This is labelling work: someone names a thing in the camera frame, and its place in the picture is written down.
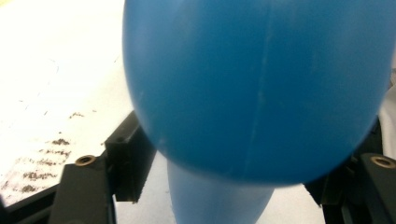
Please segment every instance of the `white surface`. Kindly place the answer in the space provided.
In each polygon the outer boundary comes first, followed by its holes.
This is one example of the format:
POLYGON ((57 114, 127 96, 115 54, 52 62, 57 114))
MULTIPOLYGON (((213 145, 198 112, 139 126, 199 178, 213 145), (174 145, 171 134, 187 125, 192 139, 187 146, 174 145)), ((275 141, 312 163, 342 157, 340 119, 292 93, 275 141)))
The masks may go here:
MULTIPOLYGON (((65 163, 99 155, 132 110, 120 58, 122 5, 13 0, 0 7, 0 192, 6 204, 56 184, 65 163), (52 144, 61 138, 69 145, 52 144), (34 190, 24 192, 26 186, 34 190)), ((158 154, 138 204, 116 204, 119 223, 175 223, 165 164, 158 154)), ((258 223, 324 221, 300 185, 277 189, 258 223)))
POLYGON ((379 111, 384 155, 396 160, 396 86, 390 88, 379 111))

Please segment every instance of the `screw hole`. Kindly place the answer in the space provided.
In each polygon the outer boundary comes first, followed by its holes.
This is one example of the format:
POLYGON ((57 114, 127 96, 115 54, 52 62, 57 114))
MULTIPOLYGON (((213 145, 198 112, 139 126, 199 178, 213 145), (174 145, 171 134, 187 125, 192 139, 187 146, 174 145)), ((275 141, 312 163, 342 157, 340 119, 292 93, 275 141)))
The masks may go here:
POLYGON ((375 157, 372 157, 372 158, 371 158, 371 161, 372 161, 373 163, 375 163, 376 165, 381 166, 381 167, 384 167, 384 168, 388 168, 388 169, 394 169, 394 168, 396 168, 396 163, 393 162, 393 161, 391 161, 391 160, 388 159, 388 158, 385 158, 385 157, 378 157, 378 156, 375 156, 375 157))
POLYGON ((96 160, 96 157, 94 157, 92 155, 88 155, 88 156, 83 156, 83 157, 78 158, 76 160, 75 164, 76 164, 76 166, 86 166, 86 165, 93 163, 95 160, 96 160))

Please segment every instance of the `white table surface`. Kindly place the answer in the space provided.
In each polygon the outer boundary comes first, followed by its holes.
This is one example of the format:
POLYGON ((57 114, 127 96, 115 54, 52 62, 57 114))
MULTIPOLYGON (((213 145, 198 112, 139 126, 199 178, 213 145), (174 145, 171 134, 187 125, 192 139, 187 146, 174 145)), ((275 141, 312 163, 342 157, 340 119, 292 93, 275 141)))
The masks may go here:
MULTIPOLYGON (((98 156, 133 110, 121 58, 121 0, 0 5, 0 192, 6 205, 57 184, 65 164, 98 156), (63 139, 68 145, 56 145, 63 139)), ((157 154, 138 204, 119 223, 176 223, 157 154)), ((324 223, 303 186, 276 189, 258 223, 324 223)))

